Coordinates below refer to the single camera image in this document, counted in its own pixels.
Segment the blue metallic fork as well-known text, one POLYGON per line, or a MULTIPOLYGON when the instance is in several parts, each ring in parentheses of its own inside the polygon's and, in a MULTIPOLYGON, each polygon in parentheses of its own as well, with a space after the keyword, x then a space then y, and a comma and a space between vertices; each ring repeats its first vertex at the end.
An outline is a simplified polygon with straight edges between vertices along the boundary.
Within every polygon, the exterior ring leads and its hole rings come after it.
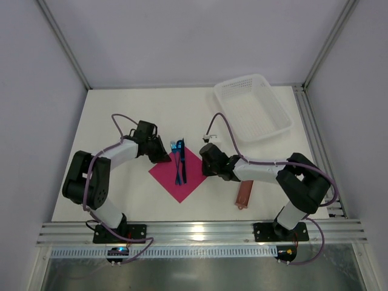
POLYGON ((174 160, 175 160, 175 167, 176 167, 176 178, 175 178, 175 184, 178 185, 177 183, 177 166, 176 166, 176 162, 178 160, 178 154, 176 152, 176 142, 175 141, 171 141, 170 142, 170 148, 171 148, 171 151, 173 153, 173 157, 174 157, 174 160))

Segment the pink paper napkin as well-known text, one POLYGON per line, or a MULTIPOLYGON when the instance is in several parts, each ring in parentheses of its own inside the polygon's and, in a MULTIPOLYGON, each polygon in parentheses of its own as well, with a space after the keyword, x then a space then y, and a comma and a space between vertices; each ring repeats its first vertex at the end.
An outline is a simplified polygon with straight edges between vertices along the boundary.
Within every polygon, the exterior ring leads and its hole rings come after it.
POLYGON ((178 154, 170 153, 172 161, 160 163, 149 170, 151 176, 166 190, 176 201, 183 202, 205 180, 202 174, 202 161, 188 147, 185 148, 186 182, 182 178, 182 164, 176 166, 178 154))

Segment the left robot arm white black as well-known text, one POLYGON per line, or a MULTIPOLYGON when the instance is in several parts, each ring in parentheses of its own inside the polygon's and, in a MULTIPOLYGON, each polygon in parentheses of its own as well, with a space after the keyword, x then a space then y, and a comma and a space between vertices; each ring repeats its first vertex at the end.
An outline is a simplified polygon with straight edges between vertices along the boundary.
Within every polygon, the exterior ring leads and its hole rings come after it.
POLYGON ((125 162, 147 156, 151 163, 170 162, 158 127, 139 121, 128 135, 97 153, 77 151, 62 186, 63 197, 82 206, 111 235, 123 241, 139 242, 129 237, 127 218, 108 199, 110 173, 125 162))

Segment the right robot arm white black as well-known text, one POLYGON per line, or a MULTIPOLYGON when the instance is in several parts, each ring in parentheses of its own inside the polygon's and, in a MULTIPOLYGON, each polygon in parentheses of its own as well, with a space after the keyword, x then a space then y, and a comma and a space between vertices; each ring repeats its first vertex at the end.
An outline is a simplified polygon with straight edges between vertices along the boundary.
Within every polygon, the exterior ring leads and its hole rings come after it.
POLYGON ((332 183, 301 153, 285 161, 248 161, 239 155, 227 156, 216 145, 206 144, 199 151, 202 173, 225 181, 262 181, 277 184, 289 199, 272 223, 281 240, 293 238, 298 223, 316 213, 332 183))

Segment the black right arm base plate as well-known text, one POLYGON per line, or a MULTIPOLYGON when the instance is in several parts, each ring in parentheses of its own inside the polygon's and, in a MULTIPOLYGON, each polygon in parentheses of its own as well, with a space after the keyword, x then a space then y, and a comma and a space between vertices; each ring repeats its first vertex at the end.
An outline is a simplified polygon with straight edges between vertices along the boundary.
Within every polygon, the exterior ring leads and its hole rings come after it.
POLYGON ((253 224, 253 235, 258 243, 309 241, 309 233, 304 222, 299 222, 292 230, 273 222, 257 222, 253 224))

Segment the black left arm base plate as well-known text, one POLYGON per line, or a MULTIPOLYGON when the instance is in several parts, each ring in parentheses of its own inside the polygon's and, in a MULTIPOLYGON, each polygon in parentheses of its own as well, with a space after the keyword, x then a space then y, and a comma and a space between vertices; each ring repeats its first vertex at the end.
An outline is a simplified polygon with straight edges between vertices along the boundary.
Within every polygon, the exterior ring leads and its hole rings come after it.
POLYGON ((126 240, 118 238, 124 237, 130 240, 130 244, 145 243, 147 235, 146 224, 127 224, 126 227, 113 229, 116 235, 109 232, 104 226, 97 225, 93 234, 94 244, 124 244, 129 243, 126 240))

